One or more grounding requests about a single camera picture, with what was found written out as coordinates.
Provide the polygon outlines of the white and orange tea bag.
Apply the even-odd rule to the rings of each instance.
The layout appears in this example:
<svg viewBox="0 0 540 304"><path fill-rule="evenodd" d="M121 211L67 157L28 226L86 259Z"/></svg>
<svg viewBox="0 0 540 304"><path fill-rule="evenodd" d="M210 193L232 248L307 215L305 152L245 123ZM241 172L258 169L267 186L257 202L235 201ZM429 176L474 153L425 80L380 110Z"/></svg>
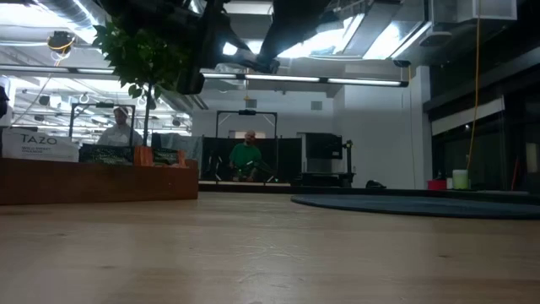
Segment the white and orange tea bag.
<svg viewBox="0 0 540 304"><path fill-rule="evenodd" d="M2 130L2 157L23 160L78 162L78 145L70 138L49 136L22 128Z"/></svg>

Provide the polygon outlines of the ceiling strip light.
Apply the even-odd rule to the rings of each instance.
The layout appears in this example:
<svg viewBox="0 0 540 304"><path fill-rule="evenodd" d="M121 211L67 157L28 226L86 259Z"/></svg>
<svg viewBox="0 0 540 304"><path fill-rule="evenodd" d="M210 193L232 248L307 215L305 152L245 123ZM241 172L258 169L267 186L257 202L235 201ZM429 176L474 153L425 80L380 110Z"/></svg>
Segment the ceiling strip light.
<svg viewBox="0 0 540 304"><path fill-rule="evenodd" d="M205 79L219 79L219 80L255 80L255 81L342 84L342 85L380 86L380 87L407 87L409 85L408 81L402 81L402 80L397 81L397 80L380 80L380 79L346 79L346 78L324 78L324 77L248 74L248 73L203 73L202 76Z"/></svg>

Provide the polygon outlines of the black partition screen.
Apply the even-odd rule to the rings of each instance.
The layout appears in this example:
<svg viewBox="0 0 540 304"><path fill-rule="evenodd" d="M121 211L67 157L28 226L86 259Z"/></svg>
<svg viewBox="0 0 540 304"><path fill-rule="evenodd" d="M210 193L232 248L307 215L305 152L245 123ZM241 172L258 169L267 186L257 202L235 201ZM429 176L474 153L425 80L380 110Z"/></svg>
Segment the black partition screen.
<svg viewBox="0 0 540 304"><path fill-rule="evenodd" d="M257 139L255 147L261 153L259 160L241 160L235 168L230 156L243 139L205 138L202 142L201 179L218 182L245 182L255 169L255 182L287 183L300 176L302 141L300 138Z"/></svg>

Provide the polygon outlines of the black cabinet machine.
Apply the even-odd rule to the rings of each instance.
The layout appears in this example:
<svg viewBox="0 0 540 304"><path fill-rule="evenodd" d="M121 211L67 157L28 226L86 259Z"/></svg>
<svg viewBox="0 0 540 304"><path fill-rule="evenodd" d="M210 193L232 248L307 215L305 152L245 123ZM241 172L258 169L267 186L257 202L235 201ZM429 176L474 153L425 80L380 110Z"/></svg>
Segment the black cabinet machine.
<svg viewBox="0 0 540 304"><path fill-rule="evenodd" d="M353 142L350 139L343 141L341 135L307 133L302 184L313 187L351 188L354 181L352 147Z"/></svg>

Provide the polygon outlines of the green plant in black pot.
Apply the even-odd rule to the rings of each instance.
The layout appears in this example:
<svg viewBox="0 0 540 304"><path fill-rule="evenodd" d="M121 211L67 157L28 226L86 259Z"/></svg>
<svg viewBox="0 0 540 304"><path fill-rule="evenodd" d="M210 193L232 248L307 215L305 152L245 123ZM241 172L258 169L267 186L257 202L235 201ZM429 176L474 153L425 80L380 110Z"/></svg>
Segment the green plant in black pot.
<svg viewBox="0 0 540 304"><path fill-rule="evenodd" d="M113 68L121 86L128 85L128 94L146 101L143 144L149 136L149 113L165 90L172 90L186 69L187 49L169 43L147 30L127 33L113 19L94 26L92 46L100 49Z"/></svg>

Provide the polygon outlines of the brown wooden box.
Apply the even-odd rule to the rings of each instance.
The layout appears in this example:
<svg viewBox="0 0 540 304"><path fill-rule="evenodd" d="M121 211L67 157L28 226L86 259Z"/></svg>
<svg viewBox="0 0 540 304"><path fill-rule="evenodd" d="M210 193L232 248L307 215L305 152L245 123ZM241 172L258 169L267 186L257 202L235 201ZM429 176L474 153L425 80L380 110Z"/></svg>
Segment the brown wooden box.
<svg viewBox="0 0 540 304"><path fill-rule="evenodd" d="M0 159L0 205L192 200L191 168Z"/></svg>

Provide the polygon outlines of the pale green cup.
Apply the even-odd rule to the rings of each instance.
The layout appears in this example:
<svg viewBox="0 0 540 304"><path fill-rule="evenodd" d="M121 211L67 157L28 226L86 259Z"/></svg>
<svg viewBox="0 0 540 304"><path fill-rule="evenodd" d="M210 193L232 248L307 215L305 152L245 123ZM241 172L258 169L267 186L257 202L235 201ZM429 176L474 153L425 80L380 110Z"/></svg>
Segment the pale green cup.
<svg viewBox="0 0 540 304"><path fill-rule="evenodd" d="M455 190L469 189L468 170L453 170L452 171L452 188Z"/></svg>

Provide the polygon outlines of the black aluminium table frame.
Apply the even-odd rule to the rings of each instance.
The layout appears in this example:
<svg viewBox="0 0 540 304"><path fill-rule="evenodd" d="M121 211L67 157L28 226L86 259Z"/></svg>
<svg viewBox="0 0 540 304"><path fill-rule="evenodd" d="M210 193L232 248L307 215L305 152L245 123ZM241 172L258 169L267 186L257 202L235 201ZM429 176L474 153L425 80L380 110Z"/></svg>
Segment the black aluminium table frame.
<svg viewBox="0 0 540 304"><path fill-rule="evenodd" d="M343 187L291 187L276 184L259 185L256 183L202 183L200 192L215 193L265 193L265 194L337 194L337 195L382 195L399 197L428 197L498 202L508 204L540 205L540 195L518 192L472 192L472 191L434 191L410 189L365 189Z"/></svg>

